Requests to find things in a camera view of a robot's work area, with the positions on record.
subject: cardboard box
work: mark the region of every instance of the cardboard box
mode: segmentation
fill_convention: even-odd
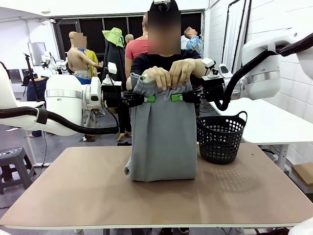
[[[291,168],[307,186],[313,187],[313,163],[293,165]]]

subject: blue patterned shirt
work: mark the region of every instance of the blue patterned shirt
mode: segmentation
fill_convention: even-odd
[[[192,49],[197,51],[201,58],[203,58],[203,46],[202,46],[202,41],[198,36],[192,37],[189,42],[187,43],[186,50]]]

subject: gray plastic stool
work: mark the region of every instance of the gray plastic stool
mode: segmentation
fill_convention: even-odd
[[[35,175],[36,172],[23,147],[8,148],[0,151],[0,166],[2,168],[2,174],[0,176],[0,194],[4,194],[4,188],[23,184],[24,189],[27,189],[33,183],[30,177]],[[4,176],[12,176],[12,172],[15,171],[17,171],[20,176],[19,180],[2,182]]]

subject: basket handle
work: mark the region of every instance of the basket handle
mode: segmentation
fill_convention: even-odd
[[[240,114],[245,114],[246,115],[246,120],[245,122],[248,120],[248,114],[246,113],[246,111],[241,111],[240,113],[238,113],[236,116],[239,117]]]

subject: folded gray garment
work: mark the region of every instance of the folded gray garment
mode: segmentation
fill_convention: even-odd
[[[172,94],[192,90],[190,82],[161,91],[155,81],[132,74],[135,94],[155,96],[132,108],[133,149],[125,174],[131,180],[194,179],[197,171],[197,135],[194,104],[172,102]]]

